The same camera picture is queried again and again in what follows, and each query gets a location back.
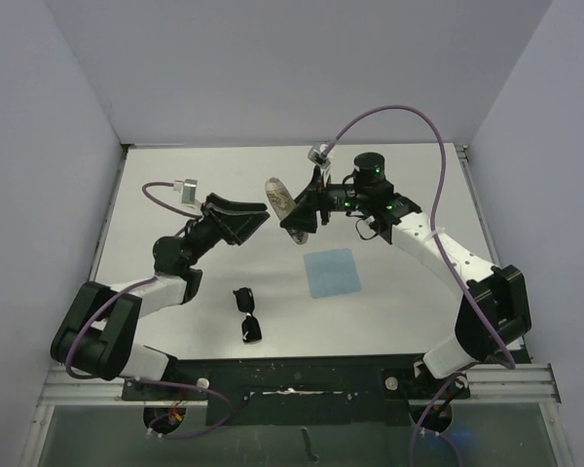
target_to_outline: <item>wall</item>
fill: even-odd
[[[41,0],[0,1],[0,467],[88,268],[121,148]]]
[[[584,467],[584,0],[555,0],[472,145],[504,263],[524,270],[529,348],[552,362]]]
[[[46,0],[125,143],[303,144],[410,103],[470,142],[550,0]],[[348,141],[432,141],[380,116]]]

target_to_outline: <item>blue cloth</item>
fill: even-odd
[[[304,259],[313,298],[323,299],[361,290],[357,266],[349,248],[308,253]]]

